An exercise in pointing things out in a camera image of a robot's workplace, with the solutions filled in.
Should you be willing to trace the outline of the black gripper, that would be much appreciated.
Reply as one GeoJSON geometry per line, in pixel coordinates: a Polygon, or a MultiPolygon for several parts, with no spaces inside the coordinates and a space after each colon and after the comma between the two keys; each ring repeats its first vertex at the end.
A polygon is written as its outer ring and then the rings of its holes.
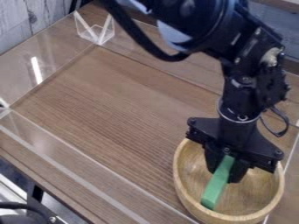
{"type": "Polygon", "coordinates": [[[186,137],[205,149],[208,169],[214,173],[226,156],[236,158],[229,182],[238,183],[250,169],[274,173],[284,151],[258,129],[261,114],[233,114],[224,108],[218,117],[190,117],[186,137]]]}

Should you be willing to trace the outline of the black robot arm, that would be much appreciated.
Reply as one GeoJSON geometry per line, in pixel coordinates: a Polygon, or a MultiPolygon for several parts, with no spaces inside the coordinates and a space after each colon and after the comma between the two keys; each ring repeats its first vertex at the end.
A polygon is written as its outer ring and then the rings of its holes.
{"type": "Polygon", "coordinates": [[[258,123],[264,112],[280,111],[277,104],[290,91],[282,36],[249,12],[248,0],[145,0],[142,11],[157,19],[178,51],[204,52],[221,62],[220,116],[187,121],[187,138],[204,145],[209,171],[216,172],[230,155],[232,183],[252,168],[274,172],[285,153],[264,137],[258,123]]]}

